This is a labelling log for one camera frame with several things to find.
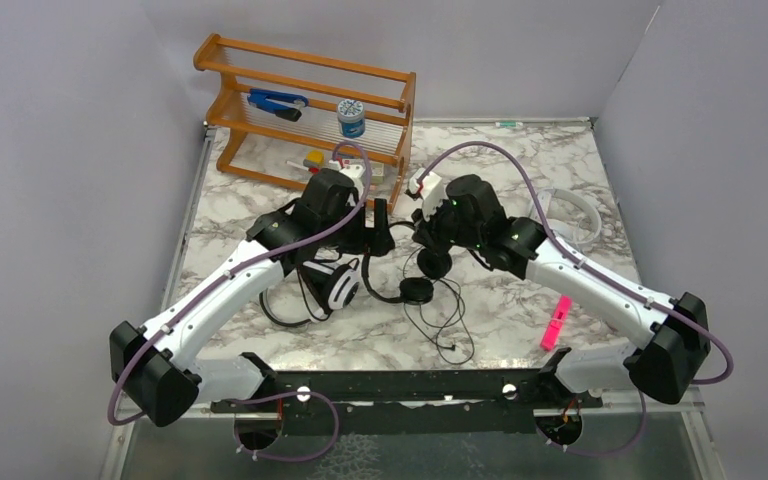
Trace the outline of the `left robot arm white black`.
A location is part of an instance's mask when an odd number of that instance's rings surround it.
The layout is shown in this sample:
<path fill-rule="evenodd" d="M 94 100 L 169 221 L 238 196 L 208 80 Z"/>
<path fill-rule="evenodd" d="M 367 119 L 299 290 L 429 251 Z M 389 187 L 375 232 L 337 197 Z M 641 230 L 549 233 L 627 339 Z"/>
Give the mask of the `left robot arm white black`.
<path fill-rule="evenodd" d="M 260 215 L 228 258 L 175 304 L 139 326 L 124 321 L 109 337 L 115 382 L 107 415 L 120 418 L 127 395 L 158 427 L 178 420 L 198 403 L 239 400 L 250 410 L 273 401 L 267 366 L 252 354 L 201 360 L 213 335 L 262 292 L 278 285 L 297 264 L 321 248 L 350 245 L 363 237 L 364 201 L 371 176 L 355 164 L 315 174 L 302 194 Z"/>

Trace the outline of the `white black gaming headset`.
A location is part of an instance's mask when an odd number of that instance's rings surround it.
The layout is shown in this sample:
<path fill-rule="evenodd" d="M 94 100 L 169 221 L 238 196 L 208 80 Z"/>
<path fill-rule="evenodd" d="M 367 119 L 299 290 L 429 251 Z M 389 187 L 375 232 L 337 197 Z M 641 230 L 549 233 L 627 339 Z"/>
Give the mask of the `white black gaming headset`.
<path fill-rule="evenodd" d="M 322 323 L 329 320 L 335 311 L 347 307 L 359 290 L 360 261 L 306 261 L 297 268 L 296 274 L 308 312 L 307 318 L 296 321 L 280 320 L 268 305 L 268 292 L 263 291 L 258 297 L 265 316 L 273 324 L 284 328 L 300 328 L 310 323 Z"/>

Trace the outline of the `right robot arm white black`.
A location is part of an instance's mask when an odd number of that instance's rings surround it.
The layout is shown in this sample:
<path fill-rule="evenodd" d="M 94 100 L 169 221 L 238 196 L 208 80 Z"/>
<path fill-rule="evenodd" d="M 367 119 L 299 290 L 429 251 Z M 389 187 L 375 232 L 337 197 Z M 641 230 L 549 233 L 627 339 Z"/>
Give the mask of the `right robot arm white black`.
<path fill-rule="evenodd" d="M 477 175 L 449 184 L 434 173 L 416 175 L 406 193 L 421 203 L 412 214 L 413 239 L 432 271 L 447 273 L 450 249 L 464 248 L 488 270 L 569 297 L 625 338 L 554 357 L 536 383 L 545 404 L 560 407 L 588 390 L 630 388 L 663 404 L 682 400 L 711 350 L 700 298 L 686 292 L 673 301 L 590 261 L 541 223 L 507 215 Z"/>

